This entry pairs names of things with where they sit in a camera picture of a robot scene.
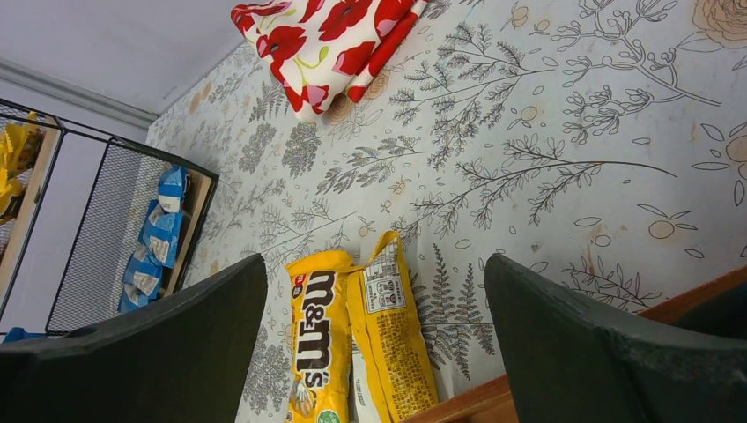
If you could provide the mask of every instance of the floral tablecloth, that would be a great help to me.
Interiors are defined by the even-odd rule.
[[[365,99],[316,124],[239,47],[148,136],[220,173],[188,284],[267,263],[237,421],[285,416],[284,265],[362,261],[386,229],[406,240],[442,399],[504,373],[496,251],[633,313],[746,265],[745,21],[733,0],[432,0]]]

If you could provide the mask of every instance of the folded cloth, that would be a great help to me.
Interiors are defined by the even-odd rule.
[[[428,0],[273,0],[231,18],[313,122],[339,95],[358,102],[415,25]]]

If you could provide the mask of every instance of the gray strip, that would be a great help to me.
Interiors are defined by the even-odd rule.
[[[144,130],[158,115],[0,58],[0,79]]]

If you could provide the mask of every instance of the wooden panel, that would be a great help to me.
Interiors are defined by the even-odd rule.
[[[176,290],[177,278],[181,269],[187,265],[185,260],[187,258],[187,245],[195,236],[195,230],[197,228],[197,221],[200,213],[203,211],[205,200],[207,199],[208,192],[210,191],[211,179],[196,170],[189,169],[189,177],[191,183],[189,185],[189,191],[185,196],[184,201],[184,216],[181,223],[181,235],[179,240],[179,254],[176,256],[174,261],[174,269],[168,275],[168,281],[163,285],[161,294],[170,295]]]
[[[56,124],[56,122],[49,117],[47,118],[47,122],[53,125]],[[52,151],[58,141],[59,130],[53,128],[46,128],[46,130],[44,140],[42,141],[39,150],[39,155],[36,157],[31,177],[28,180],[28,185],[26,185],[26,194],[21,203],[21,208],[18,210],[16,223],[13,225],[11,238],[8,240],[8,245],[5,247],[3,261],[0,262],[0,293],[5,290],[5,287],[7,287],[8,282],[11,280],[13,270],[16,267],[18,253],[20,253],[21,246],[26,238],[28,224],[33,215],[33,209],[36,207],[36,196],[41,191],[41,183],[43,182],[44,175],[47,173],[46,170],[49,167],[49,157],[52,155]]]
[[[641,311],[638,315],[655,322],[670,324],[699,304],[745,282],[747,282],[747,266]],[[518,421],[514,398],[511,396],[508,378],[505,375],[405,420],[406,423],[517,423]]]

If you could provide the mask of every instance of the red and white fabric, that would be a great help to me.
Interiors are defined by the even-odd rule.
[[[296,116],[314,122],[337,95],[358,102],[428,0],[274,0],[231,18],[285,88]]]

